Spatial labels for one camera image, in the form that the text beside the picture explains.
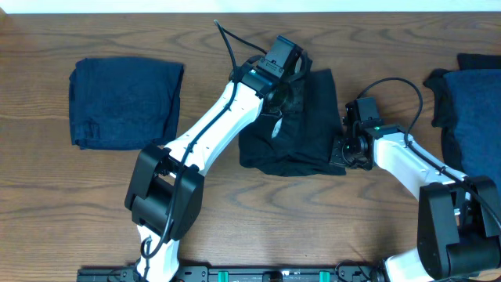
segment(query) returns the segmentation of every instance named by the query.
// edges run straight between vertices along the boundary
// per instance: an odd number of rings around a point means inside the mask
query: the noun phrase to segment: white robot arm
[[[228,103],[234,84],[227,84],[218,102],[186,133],[180,135],[176,140],[167,144],[170,149],[170,157],[181,160],[188,144]],[[254,121],[261,113],[263,99],[256,96],[256,91],[239,83],[236,90],[236,96],[230,109],[227,110],[197,141],[193,147],[193,152],[186,158],[186,166],[196,165],[199,168],[198,173],[202,176],[214,163],[216,157],[225,149],[229,142],[248,124]],[[160,236],[149,229],[147,226],[138,226],[141,241],[151,238],[151,244],[157,245]],[[164,242],[158,253],[149,259],[150,265],[146,279],[149,282],[165,282],[178,271],[178,246],[180,240],[170,240]],[[146,269],[146,259],[141,257],[137,271],[144,277]]]
[[[420,98],[407,130],[384,125],[374,98],[361,98],[370,87],[388,80],[408,83]],[[346,105],[344,123],[351,135],[342,145],[343,158],[352,168],[377,165],[390,172],[419,201],[417,248],[386,259],[373,281],[428,282],[498,268],[501,206],[494,182],[468,177],[414,142],[409,131],[423,105],[414,84],[386,78],[370,87]]]

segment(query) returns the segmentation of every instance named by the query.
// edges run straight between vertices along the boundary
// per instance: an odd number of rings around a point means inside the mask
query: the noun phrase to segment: folded cloth
[[[501,193],[501,70],[462,70],[444,75],[454,101],[454,136],[470,176],[490,177]]]
[[[70,135],[81,149],[135,150],[175,138],[183,65],[84,59],[70,76]]]
[[[501,194],[501,56],[459,54],[458,63],[461,71],[434,70],[424,82],[435,96],[432,125],[443,128],[445,163],[489,176]]]
[[[345,175],[329,164],[334,136],[343,134],[330,70],[307,74],[304,107],[282,117],[262,115],[244,128],[240,164],[278,176]]]

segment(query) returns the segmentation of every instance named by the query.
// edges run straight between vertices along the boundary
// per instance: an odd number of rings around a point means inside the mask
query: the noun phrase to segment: navy fabric
[[[490,177],[501,193],[501,70],[454,71],[444,78],[454,101],[454,136],[464,171]]]
[[[458,54],[460,70],[481,70],[501,68],[501,56],[480,54]]]
[[[70,76],[70,134],[81,149],[136,150],[175,138],[183,65],[84,59]]]

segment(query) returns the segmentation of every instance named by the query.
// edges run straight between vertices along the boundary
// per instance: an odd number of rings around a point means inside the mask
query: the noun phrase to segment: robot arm
[[[255,67],[247,61],[233,78],[216,104],[186,133],[168,143],[164,149],[150,145],[138,156],[125,207],[132,212],[132,221],[138,225],[142,242],[148,240],[161,248],[152,258],[141,257],[136,271],[149,282],[171,280],[178,270],[179,240],[186,234],[200,213],[204,176],[216,157],[229,142],[261,113],[275,89],[291,77],[301,74],[296,68],[302,49],[279,36],[270,52]],[[236,84],[235,98],[229,105]],[[191,151],[185,156],[189,144],[196,136]],[[159,175],[174,177],[180,182],[178,190]],[[168,239],[160,242],[161,230],[167,232],[170,207],[174,205]]]
[[[379,274],[374,272],[373,281],[428,282],[499,268],[499,227],[475,200],[485,199],[499,217],[494,182],[446,166],[413,142],[411,135],[407,141],[412,148],[408,146],[399,125],[384,125],[373,98],[347,104],[347,113],[344,121],[353,134],[343,145],[346,161],[366,170],[377,165],[390,172],[419,201],[417,248],[388,258]]]
[[[182,159],[182,155],[185,153],[188,144],[228,103],[233,87],[233,82],[228,83],[216,104],[190,130],[165,146],[166,150],[170,150],[169,157],[175,160]],[[205,176],[216,157],[225,149],[229,142],[240,130],[254,121],[261,113],[263,99],[256,96],[256,91],[243,83],[239,83],[237,87],[235,99],[229,110],[202,135],[193,147],[192,153],[186,159],[185,166],[190,167],[195,165],[198,168],[199,175]],[[174,172],[169,172],[169,174],[176,177]],[[150,238],[153,246],[159,243],[160,236],[147,226],[142,225],[141,220],[139,220],[138,230],[141,241]],[[137,265],[138,273],[143,277],[145,269],[148,269],[146,279],[149,282],[169,281],[179,267],[179,242],[180,240],[164,242],[158,253],[150,258],[148,262],[141,257]]]

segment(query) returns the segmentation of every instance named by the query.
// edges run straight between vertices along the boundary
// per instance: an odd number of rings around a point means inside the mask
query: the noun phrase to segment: wire
[[[254,48],[254,49],[259,50],[260,52],[262,52],[263,54],[265,54],[265,55],[266,55],[266,53],[267,53],[267,52],[266,52],[266,50],[264,50],[263,48],[261,48],[261,47],[259,47],[259,46],[256,46],[256,45],[254,45],[254,44],[252,44],[252,43],[250,43],[250,42],[248,42],[248,41],[243,40],[242,38],[240,38],[240,37],[238,37],[238,36],[234,35],[233,33],[229,32],[229,31],[227,31],[227,30],[226,30],[225,28],[223,28],[223,27],[221,27],[221,28],[222,28],[222,30],[223,30],[223,31],[224,31],[227,35],[229,35],[229,36],[231,36],[231,37],[235,38],[236,40],[238,40],[238,41],[242,42],[243,44],[245,44],[245,45],[247,45],[247,46],[250,46],[250,47],[252,47],[252,48]]]
[[[240,80],[238,79],[238,75],[237,75],[237,71],[238,71],[238,67],[236,66],[236,61],[235,61],[235,54],[233,54],[233,50],[232,50],[232,46],[229,44],[229,41],[225,35],[225,30],[222,28],[221,24],[219,24],[219,22],[217,20],[214,20],[214,24],[218,27],[219,29],[219,32],[221,33],[221,36],[223,38],[223,40],[225,41],[225,44],[226,44],[226,48],[228,49],[228,53],[229,53],[229,58],[231,59],[232,61],[232,67],[233,67],[233,73],[235,74],[234,75],[234,78],[233,79],[233,91],[232,91],[232,96],[231,98],[229,99],[229,102],[223,107],[223,109],[219,112],[219,114],[217,114],[211,121],[209,121],[209,123],[207,125],[205,125],[205,127],[200,130],[200,132],[198,132],[198,134],[195,136],[195,138],[193,138],[193,140],[188,144],[188,146],[186,147],[186,151],[185,153],[182,155],[182,159],[181,159],[181,162],[179,163],[179,168],[178,168],[178,173],[175,177],[175,182],[174,182],[174,193],[172,194],[172,198],[171,198],[171,205],[169,206],[169,211],[168,211],[168,215],[167,215],[167,221],[165,222],[165,228],[164,228],[164,232],[162,233],[162,235],[160,236],[160,240],[158,241],[158,244],[157,246],[153,249],[153,251],[149,254],[145,253],[145,249],[144,249],[144,246],[146,244],[146,241],[147,240],[151,240],[151,238],[146,238],[142,243],[141,243],[141,256],[145,259],[151,259],[152,257],[154,257],[158,251],[160,250],[160,248],[162,247],[162,244],[164,243],[165,239],[167,239],[167,236],[169,234],[169,230],[170,228],[172,227],[172,224],[173,224],[173,221],[172,221],[172,213],[174,212],[174,206],[175,206],[175,200],[177,198],[177,195],[178,195],[178,190],[179,190],[179,186],[181,185],[180,182],[181,182],[181,178],[182,178],[182,173],[185,171],[185,163],[186,163],[186,159],[188,158],[188,155],[190,152],[192,152],[193,150],[193,147],[195,146],[196,142],[198,141],[198,139],[200,139],[200,137],[227,111],[229,110],[231,104],[233,103],[233,100],[235,99],[235,96],[236,96],[236,89],[237,89],[237,86],[238,86],[238,83],[240,82]]]
[[[338,276],[338,277],[340,276],[340,275],[339,275],[339,273],[338,273],[339,266],[341,266],[341,265],[345,264],[346,262],[350,262],[351,264],[354,264],[355,266],[357,266],[357,267],[360,269],[360,271],[362,272],[362,275],[363,275],[366,279],[370,280],[369,276],[367,276],[367,274],[366,274],[365,272],[363,272],[362,267],[360,267],[360,265],[359,265],[357,262],[352,261],[351,259],[345,259],[344,261],[339,262],[339,263],[337,264],[337,266],[336,266],[336,267],[334,267],[334,272],[337,274],[337,276]]]
[[[470,210],[470,203],[465,201],[461,206],[461,215],[463,217],[463,220],[461,220],[460,226],[464,226],[466,224],[469,210]]]
[[[146,252],[150,252],[151,240],[146,242]],[[144,267],[144,275],[142,275],[141,282],[147,282],[148,272],[150,271],[150,260],[146,259],[146,266]]]
[[[352,129],[351,129],[351,137],[352,138],[355,138],[357,135],[357,126],[359,125],[360,121],[355,121],[353,123],[353,125],[351,126]]]
[[[411,81],[408,81],[404,78],[384,78],[379,81],[376,81],[372,83],[371,85],[367,86],[358,96],[357,99],[363,97],[373,86],[380,84],[381,82],[385,81],[402,81],[405,82],[406,84],[410,85],[417,94],[417,97],[420,101],[420,105],[417,109],[416,116],[413,119],[413,122],[411,122],[410,126],[407,128],[404,134],[404,142],[406,146],[413,152],[415,153],[418,157],[422,158],[424,161],[426,161],[428,164],[430,164],[433,168],[438,170],[441,174],[449,177],[450,179],[454,180],[454,182],[458,183],[461,188],[463,188],[465,191],[467,191],[480,205],[487,211],[487,213],[490,214],[492,219],[494,219],[494,222],[498,226],[498,228],[501,230],[501,220],[499,220],[499,217],[497,216],[496,212],[491,208],[491,206],[484,200],[483,197],[478,195],[473,189],[470,188],[469,185],[467,185],[464,181],[461,181],[451,173],[447,172],[447,168],[445,166],[441,167],[438,164],[435,164],[432,160],[429,158],[425,157],[421,152],[419,152],[414,146],[413,142],[409,141],[409,133],[413,129],[414,125],[416,124],[417,119],[421,115],[421,111],[423,110],[423,95],[421,94],[421,91],[417,88],[416,85],[414,85]]]

